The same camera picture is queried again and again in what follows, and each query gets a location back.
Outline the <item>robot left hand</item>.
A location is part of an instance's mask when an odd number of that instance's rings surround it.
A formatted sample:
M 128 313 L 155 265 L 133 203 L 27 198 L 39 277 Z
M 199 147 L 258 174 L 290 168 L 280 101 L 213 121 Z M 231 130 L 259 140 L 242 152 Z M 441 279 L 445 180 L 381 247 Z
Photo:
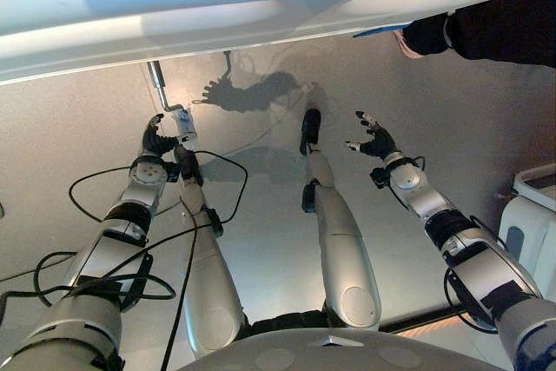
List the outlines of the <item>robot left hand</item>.
M 193 135 L 190 132 L 181 133 L 178 136 L 161 136 L 158 134 L 159 125 L 164 118 L 164 114 L 156 114 L 152 116 L 142 134 L 142 153 L 150 153 L 156 156 L 162 156 L 173 151 L 179 145 L 192 140 Z

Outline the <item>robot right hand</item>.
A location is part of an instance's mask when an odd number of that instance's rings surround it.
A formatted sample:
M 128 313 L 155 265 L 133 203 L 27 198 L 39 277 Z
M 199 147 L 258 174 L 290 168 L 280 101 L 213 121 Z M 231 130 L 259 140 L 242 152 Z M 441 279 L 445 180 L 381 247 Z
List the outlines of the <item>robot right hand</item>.
M 379 157 L 381 160 L 385 160 L 390 154 L 398 151 L 394 139 L 376 119 L 360 110 L 356 110 L 355 115 L 360 125 L 366 129 L 369 140 L 366 142 L 345 141 L 345 145 L 350 150 L 367 156 Z

